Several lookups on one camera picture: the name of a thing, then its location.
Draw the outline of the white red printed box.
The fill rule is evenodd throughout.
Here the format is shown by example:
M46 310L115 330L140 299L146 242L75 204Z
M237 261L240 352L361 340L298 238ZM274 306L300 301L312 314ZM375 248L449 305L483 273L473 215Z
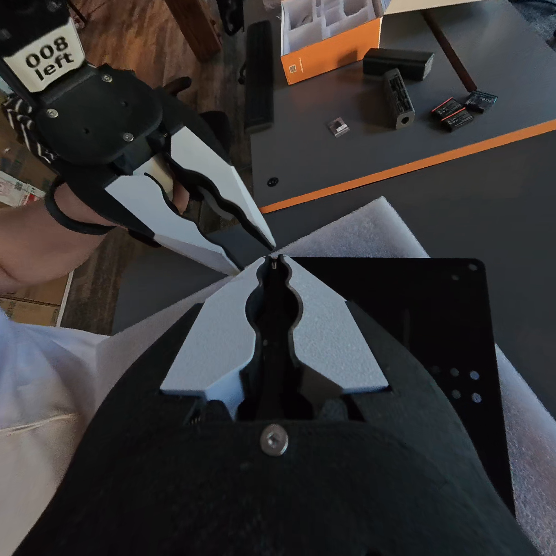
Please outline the white red printed box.
M44 197L44 191L1 171L1 206L25 206Z

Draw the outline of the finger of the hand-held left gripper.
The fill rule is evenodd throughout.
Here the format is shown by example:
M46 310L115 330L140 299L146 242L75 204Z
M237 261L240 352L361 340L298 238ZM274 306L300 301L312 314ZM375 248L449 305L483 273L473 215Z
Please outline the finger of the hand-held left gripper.
M169 140L169 163L184 184L192 188L213 212L235 219L254 239L269 250L276 242L262 213L235 167L202 139L183 127Z
M163 190L151 177L118 177L106 191L142 222L161 246L221 274L240 273L221 246L207 240L194 222L170 208Z

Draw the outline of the white foam sheet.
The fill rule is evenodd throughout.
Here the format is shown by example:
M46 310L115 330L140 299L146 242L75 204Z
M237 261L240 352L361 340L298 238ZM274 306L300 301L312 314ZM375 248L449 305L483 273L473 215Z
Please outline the white foam sheet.
M296 240L280 252L289 256L412 257L427 252L384 197ZM161 252L153 278L126 310L139 316L132 326L101 342L98 369L100 396L131 364L195 303L223 287L231 277L209 283L209 269L170 251ZM543 555L555 555L555 420L505 354L496 347L502 401L518 522Z

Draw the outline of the person's white shirt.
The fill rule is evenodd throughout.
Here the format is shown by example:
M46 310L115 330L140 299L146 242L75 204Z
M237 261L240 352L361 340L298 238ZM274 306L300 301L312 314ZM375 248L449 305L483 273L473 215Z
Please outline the person's white shirt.
M12 555L64 478L123 374L108 337L17 323L1 312L1 555Z

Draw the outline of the person's left hand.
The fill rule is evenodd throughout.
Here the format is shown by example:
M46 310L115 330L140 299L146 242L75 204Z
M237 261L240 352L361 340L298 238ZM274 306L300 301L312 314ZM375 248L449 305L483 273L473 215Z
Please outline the person's left hand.
M105 238L61 226L44 200L1 209L1 295L58 279L83 264Z

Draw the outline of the black metal base plate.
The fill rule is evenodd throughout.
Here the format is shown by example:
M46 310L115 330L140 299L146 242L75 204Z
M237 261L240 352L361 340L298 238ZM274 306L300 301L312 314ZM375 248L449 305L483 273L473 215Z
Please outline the black metal base plate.
M293 260L372 317L429 372L516 514L485 265L478 259Z

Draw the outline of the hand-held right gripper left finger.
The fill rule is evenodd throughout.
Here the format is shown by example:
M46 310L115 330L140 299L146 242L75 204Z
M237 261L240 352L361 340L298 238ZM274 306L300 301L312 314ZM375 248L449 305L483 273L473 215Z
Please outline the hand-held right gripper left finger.
M205 300L161 384L162 393L239 407L245 398L240 373L252 361L256 346L247 300L260 285L257 273L269 261L257 259Z

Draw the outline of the orange cardboard box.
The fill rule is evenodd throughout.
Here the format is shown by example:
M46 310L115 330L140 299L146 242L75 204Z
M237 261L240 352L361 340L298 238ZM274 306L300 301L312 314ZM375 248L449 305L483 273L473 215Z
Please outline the orange cardboard box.
M389 4L282 1L281 61L288 84L362 61L369 49L381 47L381 26Z

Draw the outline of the wooden post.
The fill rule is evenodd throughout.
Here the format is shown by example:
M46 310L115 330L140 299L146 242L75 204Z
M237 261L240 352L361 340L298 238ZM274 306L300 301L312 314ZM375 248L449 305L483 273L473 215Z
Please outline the wooden post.
M165 1L186 42L199 62L222 50L222 39L207 1Z

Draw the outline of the dark grey desk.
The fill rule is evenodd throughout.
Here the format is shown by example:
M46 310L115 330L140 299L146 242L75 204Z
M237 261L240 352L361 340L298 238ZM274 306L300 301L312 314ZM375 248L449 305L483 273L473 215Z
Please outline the dark grey desk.
M478 259L495 340L555 397L555 132L266 215L279 248L384 197L427 255Z

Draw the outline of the black bit holder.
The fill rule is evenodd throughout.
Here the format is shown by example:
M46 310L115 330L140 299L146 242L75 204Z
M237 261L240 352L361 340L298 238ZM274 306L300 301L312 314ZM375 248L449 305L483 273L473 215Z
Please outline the black bit holder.
M393 128L400 130L410 126L415 118L415 110L398 68L384 73L383 89Z

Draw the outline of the brown cardboard box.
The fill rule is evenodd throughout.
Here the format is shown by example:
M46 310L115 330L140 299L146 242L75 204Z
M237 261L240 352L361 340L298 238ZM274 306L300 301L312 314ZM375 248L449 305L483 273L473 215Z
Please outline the brown cardboard box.
M60 327L73 274L1 295L2 311L16 323Z

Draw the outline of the black rectangular case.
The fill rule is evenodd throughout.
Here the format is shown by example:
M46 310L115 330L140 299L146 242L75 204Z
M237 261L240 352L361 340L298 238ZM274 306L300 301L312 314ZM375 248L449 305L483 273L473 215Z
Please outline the black rectangular case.
M423 81L432 69L434 57L434 52L371 48L363 57L363 73L380 77L398 69L405 80Z

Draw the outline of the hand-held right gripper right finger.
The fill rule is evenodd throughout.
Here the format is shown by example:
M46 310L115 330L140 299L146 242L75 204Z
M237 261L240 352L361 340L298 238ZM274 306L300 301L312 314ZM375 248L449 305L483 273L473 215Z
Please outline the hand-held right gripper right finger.
M343 296L288 256L286 286L300 312L290 345L301 366L302 395L379 392L388 382Z

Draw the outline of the dark desk with orange edge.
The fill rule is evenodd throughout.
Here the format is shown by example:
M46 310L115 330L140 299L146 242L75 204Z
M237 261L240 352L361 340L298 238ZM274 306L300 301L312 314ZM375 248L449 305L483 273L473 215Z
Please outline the dark desk with orange edge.
M430 115L469 92L442 51L436 25L482 92L484 114L448 132ZM251 136L256 204L264 213L348 191L555 130L555 51L508 1L478 1L387 15L386 48L434 52L423 81L405 80L415 118L393 128L383 79L362 61L288 85L275 54L274 125ZM341 117L350 131L327 127Z

